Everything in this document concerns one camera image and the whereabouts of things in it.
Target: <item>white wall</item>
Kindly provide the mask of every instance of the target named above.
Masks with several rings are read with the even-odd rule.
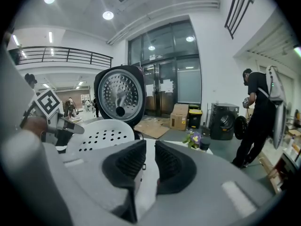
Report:
[[[113,61],[112,67],[127,65],[128,40],[122,40],[112,46]]]
[[[231,7],[232,0],[221,0],[220,11],[222,16],[222,27],[224,27]],[[232,55],[239,55],[244,49],[244,45],[256,34],[268,18],[273,14],[277,4],[274,0],[254,0],[241,20],[236,32],[234,42],[231,44]]]
[[[87,65],[80,63],[60,63],[60,62],[47,62],[47,63],[32,63],[16,66],[20,74],[32,73],[50,74],[50,73],[78,73],[80,74],[98,74],[105,68],[98,65]]]
[[[69,30],[65,31],[60,46],[88,50],[111,57],[113,55],[112,46],[105,41]]]
[[[248,96],[243,85],[242,72],[249,65],[234,59],[231,54],[232,39],[223,27],[219,11],[191,13],[190,20],[195,31],[202,69],[202,109],[206,119],[207,103],[230,103],[240,106]]]
[[[52,32],[53,43],[49,42],[49,32]],[[113,47],[105,41],[70,30],[51,27],[23,28],[15,30],[14,35],[22,47],[61,46],[88,50],[111,57],[113,55]],[[13,48],[17,48],[17,46],[11,37],[8,50]]]

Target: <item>cardboard box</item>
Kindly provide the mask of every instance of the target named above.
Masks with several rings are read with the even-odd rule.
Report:
[[[169,127],[171,129],[186,130],[188,107],[189,105],[185,104],[174,105],[174,110],[170,114]]]

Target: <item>doorway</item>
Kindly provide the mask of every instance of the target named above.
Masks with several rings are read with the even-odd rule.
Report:
[[[144,65],[145,114],[169,117],[177,101],[177,74],[174,60]]]

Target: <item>flower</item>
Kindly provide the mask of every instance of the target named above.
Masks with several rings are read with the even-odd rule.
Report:
[[[199,142],[201,140],[201,135],[198,132],[192,133],[190,138],[195,144],[199,145]]]

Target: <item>flattened cardboard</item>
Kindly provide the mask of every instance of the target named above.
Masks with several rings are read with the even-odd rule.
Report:
[[[163,136],[169,128],[162,126],[164,120],[157,118],[147,118],[146,120],[140,121],[136,126],[135,130],[144,133],[150,137],[158,139]]]

